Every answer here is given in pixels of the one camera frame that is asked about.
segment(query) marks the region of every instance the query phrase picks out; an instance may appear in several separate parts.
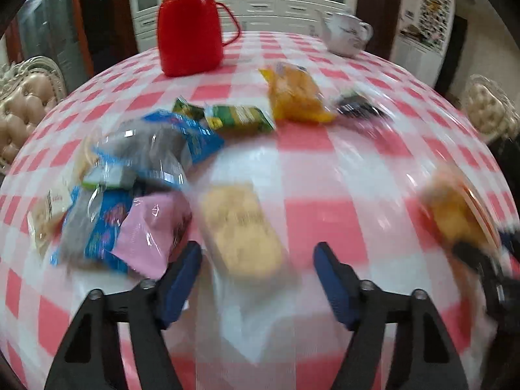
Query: white teapot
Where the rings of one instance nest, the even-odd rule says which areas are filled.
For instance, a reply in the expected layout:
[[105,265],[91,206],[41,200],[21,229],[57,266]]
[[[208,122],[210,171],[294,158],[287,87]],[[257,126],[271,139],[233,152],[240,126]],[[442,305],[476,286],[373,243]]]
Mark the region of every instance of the white teapot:
[[365,49],[374,34],[372,26],[351,14],[334,13],[327,24],[322,12],[316,12],[321,19],[321,40],[331,53],[338,56],[355,57]]

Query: pink snack package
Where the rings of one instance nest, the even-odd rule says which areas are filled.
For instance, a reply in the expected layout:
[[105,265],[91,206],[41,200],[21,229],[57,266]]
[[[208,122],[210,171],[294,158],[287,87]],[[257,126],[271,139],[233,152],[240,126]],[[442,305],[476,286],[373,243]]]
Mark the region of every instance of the pink snack package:
[[143,276],[158,280],[190,221],[190,205],[180,191],[135,198],[112,254]]

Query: green snack package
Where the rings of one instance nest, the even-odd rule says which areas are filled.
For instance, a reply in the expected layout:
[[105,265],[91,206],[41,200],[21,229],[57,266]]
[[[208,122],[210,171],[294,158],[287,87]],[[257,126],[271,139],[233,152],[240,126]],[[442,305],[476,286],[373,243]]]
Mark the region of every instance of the green snack package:
[[190,104],[183,97],[179,97],[175,100],[172,111],[189,117],[196,122],[204,118],[204,109],[198,105]]
[[247,105],[213,105],[206,109],[207,124],[216,131],[239,130],[268,133],[274,126],[262,110]]

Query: checkered tablecloth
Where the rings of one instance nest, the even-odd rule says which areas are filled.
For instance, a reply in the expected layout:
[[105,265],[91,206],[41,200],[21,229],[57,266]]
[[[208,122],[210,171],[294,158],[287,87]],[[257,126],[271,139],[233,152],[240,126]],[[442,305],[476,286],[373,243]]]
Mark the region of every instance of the checkered tablecloth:
[[[189,308],[164,333],[186,390],[326,390],[350,333],[338,324],[313,271],[311,252],[328,241],[341,261],[381,288],[425,289],[441,312],[471,382],[483,346],[444,252],[423,221],[419,182],[436,162],[454,161],[497,222],[518,223],[508,186],[468,120],[404,69],[371,54],[328,53],[308,36],[246,32],[225,48],[222,67],[181,78],[162,74],[157,49],[92,78],[53,109],[22,148],[0,188],[0,348],[29,390],[43,388],[53,355],[86,293],[128,289],[114,272],[51,267],[30,250],[26,215],[37,197],[70,171],[74,151],[96,127],[194,103],[253,104],[269,110],[257,69],[277,60],[305,66],[326,96],[362,85],[393,114],[393,131],[371,139],[341,126],[287,123],[277,133],[231,144],[192,181],[252,181],[289,258],[295,283],[247,309],[223,303],[205,263]],[[194,225],[191,237],[198,239]],[[122,352],[131,388],[139,388],[128,331]],[[388,328],[377,389],[388,374]]]

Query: teapot spout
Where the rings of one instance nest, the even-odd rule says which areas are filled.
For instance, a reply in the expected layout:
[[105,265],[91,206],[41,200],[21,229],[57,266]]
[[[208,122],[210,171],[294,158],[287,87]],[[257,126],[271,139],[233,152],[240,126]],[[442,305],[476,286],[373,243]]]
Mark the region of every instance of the teapot spout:
[[320,34],[320,37],[321,37],[321,40],[325,44],[328,44],[328,42],[330,41],[330,37],[331,37],[331,32],[330,32],[329,26],[327,25],[327,22],[325,20],[325,17],[323,16],[323,13],[321,11],[319,11],[318,9],[315,9],[315,10],[316,10],[316,13],[318,13],[318,16],[320,18],[320,23],[321,23],[321,34]]

